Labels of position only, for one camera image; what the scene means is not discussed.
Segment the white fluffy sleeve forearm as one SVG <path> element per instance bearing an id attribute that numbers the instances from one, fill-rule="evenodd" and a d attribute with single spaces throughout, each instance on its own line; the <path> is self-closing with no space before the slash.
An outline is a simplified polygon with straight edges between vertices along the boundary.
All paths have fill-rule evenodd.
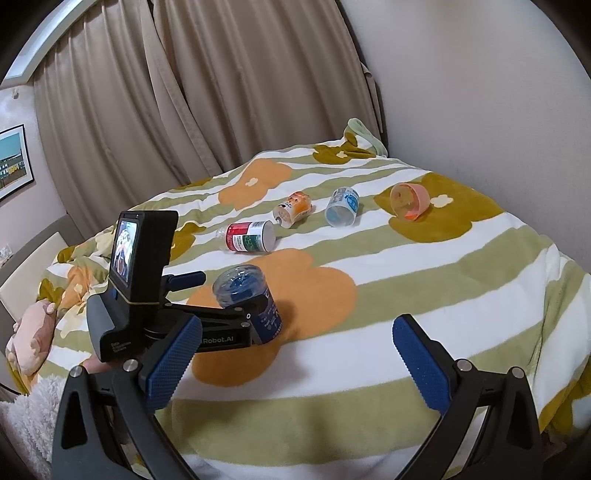
<path id="1" fill-rule="evenodd" d="M 66 379 L 38 380 L 28 395 L 1 402 L 1 428 L 36 479 L 51 477 L 54 429 Z"/>

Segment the person's left hand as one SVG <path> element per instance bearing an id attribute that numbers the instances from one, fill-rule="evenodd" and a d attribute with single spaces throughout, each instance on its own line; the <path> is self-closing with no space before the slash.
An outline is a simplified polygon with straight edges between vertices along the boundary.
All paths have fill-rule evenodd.
<path id="1" fill-rule="evenodd" d="M 95 354 L 92 354 L 89 358 L 82 362 L 82 366 L 89 374 L 106 372 L 112 369 L 120 368 L 121 365 L 121 360 L 101 362 Z"/>

